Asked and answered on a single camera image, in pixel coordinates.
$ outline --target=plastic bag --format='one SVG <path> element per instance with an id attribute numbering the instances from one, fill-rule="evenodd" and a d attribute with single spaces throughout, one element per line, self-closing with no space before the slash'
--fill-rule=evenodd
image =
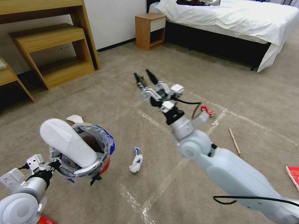
<path id="1" fill-rule="evenodd" d="M 113 137 L 100 126 L 89 123 L 75 123 L 72 128 L 96 152 L 97 160 L 100 161 L 99 164 L 91 170 L 74 174 L 74 172 L 81 169 L 81 167 L 64 154 L 61 154 L 58 150 L 49 147 L 51 161 L 61 156 L 61 167 L 58 169 L 58 172 L 74 183 L 79 177 L 85 176 L 90 179 L 96 177 L 107 164 L 110 155 L 114 152 L 115 143 Z"/>

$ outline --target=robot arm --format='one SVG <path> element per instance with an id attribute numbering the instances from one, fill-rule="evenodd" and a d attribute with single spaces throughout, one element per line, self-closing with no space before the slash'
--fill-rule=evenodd
<path id="1" fill-rule="evenodd" d="M 12 195 L 0 201 L 0 224 L 37 223 L 47 203 L 44 194 L 50 184 L 53 169 L 59 166 L 59 160 L 44 164 L 41 154 L 38 154 L 27 159 L 26 165 L 22 167 L 32 171 L 26 181 L 17 168 L 1 176 L 0 182 L 12 191 Z"/>
<path id="2" fill-rule="evenodd" d="M 178 88 L 173 87 L 168 91 L 169 88 L 165 83 L 158 81 L 148 70 L 147 73 L 155 84 L 156 94 L 160 97 L 157 97 L 135 74 L 137 84 L 142 90 L 141 95 L 152 106 L 159 107 L 165 115 L 166 123 L 172 129 L 181 156 L 194 160 L 205 169 L 213 182 L 230 195 L 229 198 L 235 198 L 244 207 L 258 210 L 278 224 L 299 224 L 297 202 L 286 200 L 274 190 L 263 174 L 231 151 L 211 143 L 209 136 L 204 132 L 196 130 L 208 119 L 206 111 L 202 111 L 198 117 L 190 121 L 184 116 L 184 112 L 176 107 L 183 87 L 179 88 L 180 91 L 176 91 Z"/>

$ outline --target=wooden desk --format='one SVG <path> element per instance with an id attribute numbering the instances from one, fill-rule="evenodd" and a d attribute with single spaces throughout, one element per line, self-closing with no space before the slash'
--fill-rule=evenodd
<path id="1" fill-rule="evenodd" d="M 101 69 L 83 0 L 0 0 L 0 24 L 70 14 L 84 30 L 95 69 Z"/>

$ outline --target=red wrapper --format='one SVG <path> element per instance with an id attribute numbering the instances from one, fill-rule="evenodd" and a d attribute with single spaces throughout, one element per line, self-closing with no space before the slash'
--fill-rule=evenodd
<path id="1" fill-rule="evenodd" d="M 51 221 L 51 220 L 49 220 L 49 219 L 47 219 L 44 216 L 40 216 L 40 219 L 39 219 L 39 221 L 38 221 L 37 224 L 56 224 L 56 223 L 53 222 L 53 221 Z"/>
<path id="2" fill-rule="evenodd" d="M 209 110 L 207 107 L 206 107 L 206 105 L 204 104 L 204 105 L 202 105 L 201 107 L 200 107 L 200 109 L 201 110 L 205 110 L 209 115 L 210 115 L 210 117 L 213 117 L 214 115 L 215 115 L 215 112 L 214 111 L 211 111 L 211 110 Z"/>

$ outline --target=crumpled paper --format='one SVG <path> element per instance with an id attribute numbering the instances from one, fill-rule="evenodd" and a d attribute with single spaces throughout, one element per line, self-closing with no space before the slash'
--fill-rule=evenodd
<path id="1" fill-rule="evenodd" d="M 140 170 L 141 164 L 143 161 L 143 155 L 139 154 L 140 149 L 135 147 L 136 156 L 132 162 L 132 165 L 129 166 L 131 172 L 136 173 Z"/>
<path id="2" fill-rule="evenodd" d="M 79 116 L 79 115 L 76 115 L 76 114 L 74 114 L 72 116 L 69 116 L 66 119 L 69 120 L 69 121 L 72 121 L 74 123 L 84 123 L 83 120 L 82 120 L 82 117 Z"/>

